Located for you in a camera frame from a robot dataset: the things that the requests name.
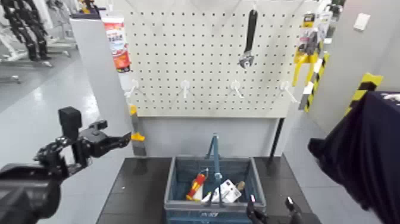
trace plastic basket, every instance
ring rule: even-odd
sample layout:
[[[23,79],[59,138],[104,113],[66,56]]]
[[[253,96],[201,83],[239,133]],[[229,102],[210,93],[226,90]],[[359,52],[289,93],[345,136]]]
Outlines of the plastic basket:
[[[210,170],[210,176],[204,182],[203,194],[214,191],[215,162],[202,157],[172,159],[164,198],[167,223],[251,223],[246,215],[250,195],[254,195],[256,199],[255,208],[265,212],[263,188],[253,158],[220,158],[219,167],[223,175],[222,182],[226,179],[233,183],[245,181],[245,189],[238,202],[223,203],[223,207],[219,203],[212,203],[206,207],[206,203],[186,201],[185,195],[190,190],[193,179],[206,168]]]

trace dark blue fabric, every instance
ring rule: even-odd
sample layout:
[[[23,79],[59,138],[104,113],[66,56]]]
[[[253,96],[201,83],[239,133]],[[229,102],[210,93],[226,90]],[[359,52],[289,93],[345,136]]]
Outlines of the dark blue fabric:
[[[400,223],[400,105],[367,92],[326,139],[311,139],[321,169],[383,223]]]

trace yellow handle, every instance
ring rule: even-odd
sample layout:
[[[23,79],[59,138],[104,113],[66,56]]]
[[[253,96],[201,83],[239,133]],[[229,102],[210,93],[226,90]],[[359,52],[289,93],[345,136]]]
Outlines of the yellow handle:
[[[144,141],[146,139],[146,137],[144,137],[143,135],[141,135],[139,132],[136,132],[132,135],[130,135],[130,139],[134,140],[134,141]]]
[[[299,72],[300,72],[300,68],[301,66],[304,64],[304,62],[307,60],[308,55],[304,54],[299,58],[299,61],[296,64],[296,68],[295,68],[295,75],[293,77],[293,82],[292,82],[292,86],[296,86],[297,84],[297,79],[299,77]]]
[[[318,60],[318,54],[314,53],[313,55],[310,55],[309,59],[310,59],[310,69],[308,71],[307,78],[305,79],[305,83],[304,83],[305,86],[308,85],[308,82],[310,82],[311,78],[313,77],[314,67],[315,67],[315,64],[317,63],[317,60]]]

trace white pegboard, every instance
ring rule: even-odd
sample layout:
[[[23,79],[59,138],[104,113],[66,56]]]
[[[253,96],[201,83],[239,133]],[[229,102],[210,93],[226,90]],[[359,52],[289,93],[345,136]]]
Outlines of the white pegboard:
[[[237,63],[254,1],[115,1],[125,18],[130,102],[141,116],[285,117],[303,15],[316,1],[255,1],[258,11],[248,69]],[[181,82],[190,82],[187,98]],[[230,85],[237,80],[244,98]]]

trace adjustable wrench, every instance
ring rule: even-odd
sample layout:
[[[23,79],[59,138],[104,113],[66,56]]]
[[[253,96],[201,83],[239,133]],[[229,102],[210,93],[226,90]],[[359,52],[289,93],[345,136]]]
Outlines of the adjustable wrench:
[[[251,48],[253,47],[255,25],[257,24],[258,13],[251,10],[249,13],[249,24],[247,27],[246,48],[245,52],[239,58],[239,64],[242,68],[253,65],[254,56],[251,55]]]

